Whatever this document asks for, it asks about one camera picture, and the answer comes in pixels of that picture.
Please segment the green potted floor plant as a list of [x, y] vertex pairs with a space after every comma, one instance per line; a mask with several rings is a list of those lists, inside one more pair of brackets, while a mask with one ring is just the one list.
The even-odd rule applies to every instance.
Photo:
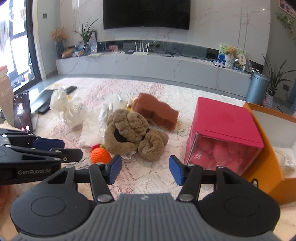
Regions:
[[269, 79], [270, 82], [268, 88], [271, 90], [273, 95], [275, 95], [276, 89], [281, 82], [290, 82], [290, 80], [285, 78], [285, 75], [287, 75], [287, 73], [293, 73], [295, 70], [283, 70], [287, 60], [285, 60], [281, 66], [277, 68], [276, 64], [272, 65], [268, 56], [262, 57], [264, 58], [263, 74]]

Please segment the orange crochet carrot toy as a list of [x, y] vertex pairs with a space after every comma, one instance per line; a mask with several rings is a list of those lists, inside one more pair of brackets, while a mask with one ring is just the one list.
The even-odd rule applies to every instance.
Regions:
[[92, 162], [92, 164], [107, 164], [111, 161], [111, 155], [105, 148], [104, 144], [96, 144], [92, 147], [90, 153], [90, 161]]

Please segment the white wifi router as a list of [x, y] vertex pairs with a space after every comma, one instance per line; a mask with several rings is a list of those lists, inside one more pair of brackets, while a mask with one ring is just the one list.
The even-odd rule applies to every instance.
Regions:
[[147, 48], [145, 48], [143, 41], [139, 41], [138, 43], [135, 42], [135, 51], [133, 52], [133, 55], [146, 56], [148, 54], [149, 54], [149, 45], [147, 45]]

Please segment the black smartphone lit screen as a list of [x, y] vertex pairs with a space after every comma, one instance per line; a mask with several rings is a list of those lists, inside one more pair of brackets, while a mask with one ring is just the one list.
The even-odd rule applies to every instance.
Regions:
[[13, 98], [14, 126], [23, 132], [33, 134], [29, 91], [18, 93]]

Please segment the brown cloud-shaped sponge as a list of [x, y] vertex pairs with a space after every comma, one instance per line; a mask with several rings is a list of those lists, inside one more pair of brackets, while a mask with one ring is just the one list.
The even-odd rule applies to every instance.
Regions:
[[140, 93], [134, 102], [132, 110], [141, 114], [144, 118], [156, 126], [172, 131], [178, 121], [179, 112], [171, 108], [167, 103], [159, 101], [156, 97]]

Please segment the dried yellow flowers vase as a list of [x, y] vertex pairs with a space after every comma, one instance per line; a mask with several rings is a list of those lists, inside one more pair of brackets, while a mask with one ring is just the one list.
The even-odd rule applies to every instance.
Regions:
[[64, 27], [58, 27], [50, 33], [52, 40], [56, 43], [56, 51], [58, 59], [62, 58], [64, 52], [63, 41], [67, 41], [67, 36]]

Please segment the pink wonderlab box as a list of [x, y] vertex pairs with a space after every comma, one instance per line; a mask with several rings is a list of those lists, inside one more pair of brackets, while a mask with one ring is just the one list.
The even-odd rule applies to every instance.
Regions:
[[226, 167], [242, 175], [263, 148], [262, 137], [247, 109], [198, 98], [184, 164], [206, 170]]

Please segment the yellow snack packet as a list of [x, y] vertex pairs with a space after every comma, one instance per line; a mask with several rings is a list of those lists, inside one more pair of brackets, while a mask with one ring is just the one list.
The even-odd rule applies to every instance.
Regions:
[[127, 105], [126, 105], [126, 109], [128, 111], [132, 111], [132, 107], [133, 107], [133, 104], [134, 102], [137, 100], [137, 97], [133, 97], [133, 98], [129, 98], [128, 101], [127, 101]]

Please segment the crumpled white plastic bag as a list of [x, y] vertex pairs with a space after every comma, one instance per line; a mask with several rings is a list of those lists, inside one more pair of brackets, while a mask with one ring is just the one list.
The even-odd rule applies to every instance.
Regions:
[[54, 90], [50, 109], [67, 127], [74, 128], [85, 120], [86, 106], [80, 97], [70, 97], [63, 87]]

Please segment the teddy bear figure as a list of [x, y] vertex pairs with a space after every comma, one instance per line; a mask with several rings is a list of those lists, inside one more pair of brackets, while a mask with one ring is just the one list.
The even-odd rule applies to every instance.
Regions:
[[237, 53], [237, 49], [232, 46], [228, 46], [225, 53], [225, 67], [228, 69], [233, 69], [235, 62], [235, 55]]

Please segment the blue-grey pedal trash bin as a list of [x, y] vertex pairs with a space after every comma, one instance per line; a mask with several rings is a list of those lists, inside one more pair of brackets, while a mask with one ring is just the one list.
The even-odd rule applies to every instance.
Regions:
[[251, 82], [245, 97], [245, 101], [257, 105], [262, 105], [270, 80], [266, 75], [259, 72], [251, 73]]

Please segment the white marble tv console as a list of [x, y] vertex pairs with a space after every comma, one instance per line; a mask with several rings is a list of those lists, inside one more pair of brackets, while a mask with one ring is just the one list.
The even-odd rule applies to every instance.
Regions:
[[60, 75], [122, 75], [197, 85], [245, 97], [250, 75], [217, 67], [213, 62], [159, 54], [129, 55], [103, 53], [56, 60]]

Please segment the framed wall picture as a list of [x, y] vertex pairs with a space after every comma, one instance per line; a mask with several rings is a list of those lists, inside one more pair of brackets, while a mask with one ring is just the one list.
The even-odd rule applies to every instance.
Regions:
[[296, 10], [295, 1], [278, 0], [278, 7], [295, 19], [295, 10]]

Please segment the brown plush towel toy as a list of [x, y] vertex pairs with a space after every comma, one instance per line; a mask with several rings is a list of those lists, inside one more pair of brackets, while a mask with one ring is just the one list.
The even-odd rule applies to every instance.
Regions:
[[104, 144], [112, 155], [125, 156], [133, 152], [153, 162], [164, 152], [169, 137], [165, 132], [150, 129], [139, 113], [117, 109], [107, 121]]

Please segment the white crinkled plastic bag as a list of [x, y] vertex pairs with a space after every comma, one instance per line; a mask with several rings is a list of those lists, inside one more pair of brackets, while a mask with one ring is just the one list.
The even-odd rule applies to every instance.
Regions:
[[108, 118], [125, 104], [126, 102], [117, 93], [108, 97], [97, 97], [90, 102], [90, 108], [82, 123], [79, 147], [90, 148], [96, 144], [102, 144]]

